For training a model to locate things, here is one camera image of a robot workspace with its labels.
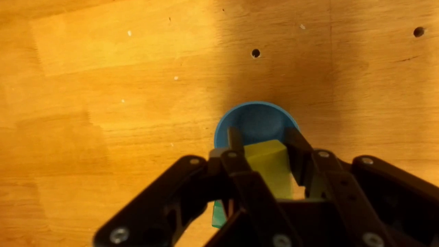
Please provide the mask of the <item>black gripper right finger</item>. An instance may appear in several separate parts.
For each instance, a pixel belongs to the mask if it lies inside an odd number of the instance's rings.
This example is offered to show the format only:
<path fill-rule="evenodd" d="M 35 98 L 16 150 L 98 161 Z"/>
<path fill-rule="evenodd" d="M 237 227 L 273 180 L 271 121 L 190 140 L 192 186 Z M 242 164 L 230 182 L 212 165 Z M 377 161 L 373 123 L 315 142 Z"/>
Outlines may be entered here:
<path fill-rule="evenodd" d="M 436 186 L 370 155 L 345 164 L 312 149 L 293 128 L 284 132 L 284 144 L 304 197 L 334 209 L 354 247 L 437 247 Z"/>

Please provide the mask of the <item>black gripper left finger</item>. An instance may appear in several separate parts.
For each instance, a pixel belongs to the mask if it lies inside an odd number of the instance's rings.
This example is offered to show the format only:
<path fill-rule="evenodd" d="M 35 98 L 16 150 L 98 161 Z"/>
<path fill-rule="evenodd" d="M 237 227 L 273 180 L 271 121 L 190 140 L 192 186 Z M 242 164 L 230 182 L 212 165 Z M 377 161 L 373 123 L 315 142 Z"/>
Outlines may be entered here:
<path fill-rule="evenodd" d="M 172 247 L 211 201 L 231 205 L 230 228 L 247 223 L 237 238 L 258 247 L 301 247 L 301 241 L 248 166 L 238 129 L 227 131 L 227 147 L 204 160 L 186 155 L 134 197 L 93 236 L 93 247 Z"/>

